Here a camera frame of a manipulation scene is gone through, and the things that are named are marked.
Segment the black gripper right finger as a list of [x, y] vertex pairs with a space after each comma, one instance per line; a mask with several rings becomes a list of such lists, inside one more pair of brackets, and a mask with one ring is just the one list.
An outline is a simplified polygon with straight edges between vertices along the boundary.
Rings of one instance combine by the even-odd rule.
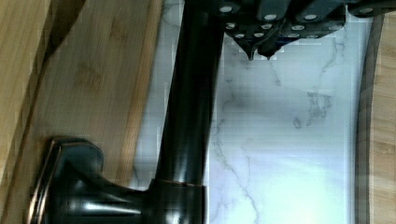
[[346, 14], [371, 18], [395, 10], [395, 0], [258, 0], [258, 19], [271, 24], [258, 53], [269, 59], [300, 38], [321, 38], [344, 27]]

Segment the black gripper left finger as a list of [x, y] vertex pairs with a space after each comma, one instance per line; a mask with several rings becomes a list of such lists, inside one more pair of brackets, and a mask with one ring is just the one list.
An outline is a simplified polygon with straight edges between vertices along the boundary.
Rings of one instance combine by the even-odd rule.
[[253, 60], [258, 53], [270, 59], [280, 46], [290, 0], [216, 0], [214, 9], [225, 33]]

